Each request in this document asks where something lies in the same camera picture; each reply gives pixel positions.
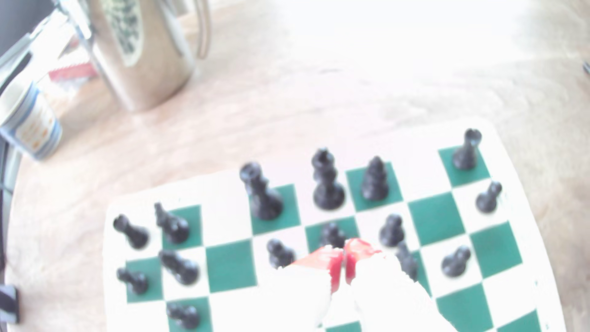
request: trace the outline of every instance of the metal pitcher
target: metal pitcher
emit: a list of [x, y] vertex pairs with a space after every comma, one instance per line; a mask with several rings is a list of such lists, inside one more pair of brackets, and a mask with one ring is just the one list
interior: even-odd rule
[[[199, 18], [197, 56], [211, 36], [207, 0], [194, 0]], [[121, 104], [149, 109], [190, 78], [195, 59], [169, 0], [57, 0], [80, 42]]]

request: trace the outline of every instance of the wooden table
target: wooden table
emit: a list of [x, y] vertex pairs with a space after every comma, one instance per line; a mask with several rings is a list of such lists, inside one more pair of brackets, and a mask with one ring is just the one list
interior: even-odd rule
[[[143, 113], [103, 83], [56, 100], [64, 136], [22, 162], [6, 279], [13, 331], [104, 331], [109, 201], [246, 160], [422, 123], [495, 123], [520, 175], [570, 331], [590, 328], [590, 5], [577, 0], [249, 0], [214, 11], [201, 72]], [[189, 37], [194, 18], [184, 17]]]

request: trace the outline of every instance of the cup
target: cup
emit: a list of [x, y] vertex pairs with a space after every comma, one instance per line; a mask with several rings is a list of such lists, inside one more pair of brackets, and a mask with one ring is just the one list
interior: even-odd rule
[[26, 72], [0, 95], [0, 135], [36, 160], [50, 156], [60, 142], [61, 125]]

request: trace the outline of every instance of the red-tipped fingers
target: red-tipped fingers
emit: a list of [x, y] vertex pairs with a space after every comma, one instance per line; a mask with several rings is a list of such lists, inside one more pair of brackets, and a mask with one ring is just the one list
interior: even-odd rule
[[340, 287], [340, 270], [342, 269], [343, 250], [331, 246], [322, 247], [311, 254], [298, 259], [292, 265], [322, 269], [330, 272], [332, 277], [332, 293]]
[[346, 283], [349, 285], [356, 277], [356, 263], [362, 259], [371, 258], [376, 253], [381, 253], [381, 250], [373, 248], [369, 242], [361, 239], [348, 240], [344, 246], [344, 251], [346, 256]]

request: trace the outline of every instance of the chess piece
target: chess piece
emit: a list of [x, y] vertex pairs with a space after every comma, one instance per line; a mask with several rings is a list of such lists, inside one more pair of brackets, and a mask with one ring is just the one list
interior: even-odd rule
[[398, 214], [390, 214], [379, 231], [379, 241], [386, 247], [395, 247], [403, 239], [402, 217]]
[[156, 209], [156, 224], [162, 228], [168, 242], [179, 244], [188, 239], [188, 222], [164, 210], [162, 203], [154, 204]]
[[148, 279], [141, 272], [130, 272], [126, 268], [117, 269], [117, 279], [127, 284], [129, 290], [140, 295], [148, 290]]
[[141, 249], [148, 243], [148, 230], [145, 227], [131, 225], [129, 219], [124, 214], [120, 214], [115, 218], [113, 227], [127, 236], [129, 245], [134, 249]]
[[465, 272], [467, 260], [471, 257], [471, 250], [467, 246], [460, 246], [454, 253], [442, 260], [442, 272], [447, 276], [456, 277]]
[[283, 211], [283, 199], [278, 191], [268, 188], [268, 179], [256, 162], [245, 164], [240, 170], [240, 179], [250, 196], [250, 211], [262, 220], [272, 220]]
[[459, 170], [470, 170], [477, 165], [477, 147], [481, 142], [481, 132], [477, 129], [465, 131], [465, 142], [453, 153], [453, 165]]
[[313, 201], [323, 210], [336, 210], [344, 203], [344, 188], [336, 182], [338, 171], [334, 167], [334, 156], [326, 149], [319, 149], [312, 158], [313, 178], [317, 187]]
[[269, 253], [268, 260], [274, 269], [284, 268], [295, 261], [295, 251], [285, 247], [278, 239], [268, 241], [266, 248]]
[[380, 201], [389, 194], [387, 171], [381, 158], [375, 156], [363, 176], [361, 192], [366, 200]]
[[0, 285], [0, 322], [18, 324], [20, 318], [18, 289], [13, 285]]
[[483, 213], [491, 213], [496, 209], [497, 198], [502, 191], [502, 185], [498, 181], [492, 181], [487, 191], [477, 195], [477, 209]]
[[404, 271], [413, 281], [418, 280], [418, 263], [414, 256], [409, 252], [405, 241], [398, 243], [398, 252], [395, 256], [399, 260], [402, 271]]
[[183, 285], [193, 284], [199, 277], [199, 268], [195, 262], [180, 257], [172, 250], [160, 250], [160, 263]]
[[344, 248], [346, 242], [346, 235], [338, 228], [336, 223], [329, 223], [322, 229], [322, 235], [320, 238], [320, 245], [331, 245], [334, 248]]
[[166, 315], [176, 320], [176, 325], [185, 330], [192, 330], [199, 326], [201, 315], [195, 307], [191, 305], [179, 305], [175, 303], [166, 304]]

